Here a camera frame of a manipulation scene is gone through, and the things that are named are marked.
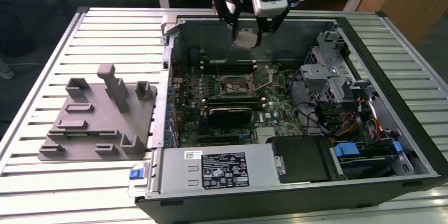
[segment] black wire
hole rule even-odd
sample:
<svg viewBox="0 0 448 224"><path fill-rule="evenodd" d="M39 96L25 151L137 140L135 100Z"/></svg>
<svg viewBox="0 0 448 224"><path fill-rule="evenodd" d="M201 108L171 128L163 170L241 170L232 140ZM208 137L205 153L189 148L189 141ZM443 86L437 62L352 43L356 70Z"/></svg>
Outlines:
<svg viewBox="0 0 448 224"><path fill-rule="evenodd" d="M0 119L0 123L11 124L11 123L12 123L12 120L8 120L8 119Z"/></svg>
<svg viewBox="0 0 448 224"><path fill-rule="evenodd" d="M316 126L320 128L320 130L321 130L321 132L325 134L325 135L331 135L332 136L332 134L331 134L331 132L329 132L329 130L315 120L315 119L312 119L300 109L299 109L299 105L301 105L301 104L312 104L311 102L299 102L297 104L295 104L295 101L293 101L293 99L292 99L292 85L293 85L293 82L296 81L296 77L297 77L297 75L299 75L299 71L300 70L297 70L296 71L296 73L293 74L293 76L292 76L292 81L291 81L291 85L289 85L289 99L291 99L291 103L296 106L296 110L297 110L297 112L307 118L307 119L309 119L315 124L316 124Z"/></svg>

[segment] gray plastic base plate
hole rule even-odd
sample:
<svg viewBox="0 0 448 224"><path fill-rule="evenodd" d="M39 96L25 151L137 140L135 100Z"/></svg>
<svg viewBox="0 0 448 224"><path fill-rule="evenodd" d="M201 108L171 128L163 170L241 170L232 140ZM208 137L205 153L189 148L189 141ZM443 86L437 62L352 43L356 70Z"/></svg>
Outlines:
<svg viewBox="0 0 448 224"><path fill-rule="evenodd" d="M151 86L151 99L139 100L136 85L125 86L129 109L123 113L108 95L107 86L91 84L88 87L81 90L85 97L81 100L76 99L75 102L71 96L67 97L39 150L39 160L141 159L148 142L156 87Z"/></svg>

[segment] cable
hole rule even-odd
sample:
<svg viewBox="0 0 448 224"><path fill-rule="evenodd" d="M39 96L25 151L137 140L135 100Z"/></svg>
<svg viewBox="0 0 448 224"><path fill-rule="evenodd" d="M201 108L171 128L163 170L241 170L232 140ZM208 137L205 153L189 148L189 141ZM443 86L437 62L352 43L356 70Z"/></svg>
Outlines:
<svg viewBox="0 0 448 224"><path fill-rule="evenodd" d="M12 63L12 64L7 64L7 66L27 66L27 65L44 66L45 64L43 64L43 63Z"/></svg>
<svg viewBox="0 0 448 224"><path fill-rule="evenodd" d="M312 121L315 124L316 124L316 126L320 128L320 130L321 130L321 132L323 132L323 134L324 135L332 135L331 134L331 132L329 132L329 130L315 120L315 119L312 119L300 109L299 109L299 105L301 105L301 104L312 104L313 105L313 103L311 103L311 102L299 102L297 104L295 104L295 101L293 101L293 99L292 99L292 85L293 85L293 82L296 81L296 77L297 77L297 75L299 75L299 72L300 72L300 70L297 70L296 71L296 73L293 74L293 76L292 76L292 80L291 80L291 85L289 85L289 89L288 89L288 91L289 91L289 99L291 99L291 103L292 103L292 105L295 105L296 106L296 110L297 110L297 112L307 118L307 119L309 119L309 121Z"/></svg>
<svg viewBox="0 0 448 224"><path fill-rule="evenodd" d="M12 120L8 120L8 119L0 119L0 123L11 124L11 123L12 123Z"/></svg>
<svg viewBox="0 0 448 224"><path fill-rule="evenodd" d="M348 116L348 115L352 115L352 114L355 114L355 113L356 113L356 111L345 113L345 115L344 115L344 117L343 117L343 127L345 126L345 119L347 119L347 116Z"/></svg>

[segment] metal bracket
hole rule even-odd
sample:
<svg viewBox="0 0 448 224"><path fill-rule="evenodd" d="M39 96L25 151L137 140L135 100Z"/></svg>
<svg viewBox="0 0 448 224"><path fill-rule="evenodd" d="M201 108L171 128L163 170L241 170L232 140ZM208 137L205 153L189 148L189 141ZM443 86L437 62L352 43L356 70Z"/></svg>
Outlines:
<svg viewBox="0 0 448 224"><path fill-rule="evenodd" d="M176 32L177 15L164 15L161 17L160 30L163 36L169 36Z"/></svg>

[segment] gray floor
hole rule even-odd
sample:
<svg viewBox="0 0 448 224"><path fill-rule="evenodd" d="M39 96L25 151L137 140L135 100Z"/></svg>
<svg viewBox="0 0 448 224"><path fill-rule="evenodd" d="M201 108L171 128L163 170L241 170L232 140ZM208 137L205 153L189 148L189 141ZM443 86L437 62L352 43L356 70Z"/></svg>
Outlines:
<svg viewBox="0 0 448 224"><path fill-rule="evenodd" d="M21 24L31 34L35 50L20 58L1 59L8 64L39 63L41 65L11 66L16 77L11 80L0 79L0 138L8 128L1 121L12 120L28 95L31 87L40 74L43 66L52 54L53 48L64 33L65 27L79 6L95 7L159 7L159 0L0 0L0 9L13 11L21 20ZM189 7L185 3L195 3L197 7L205 7L208 0L171 0L175 7ZM448 16L428 33L417 49L440 76L448 81Z"/></svg>

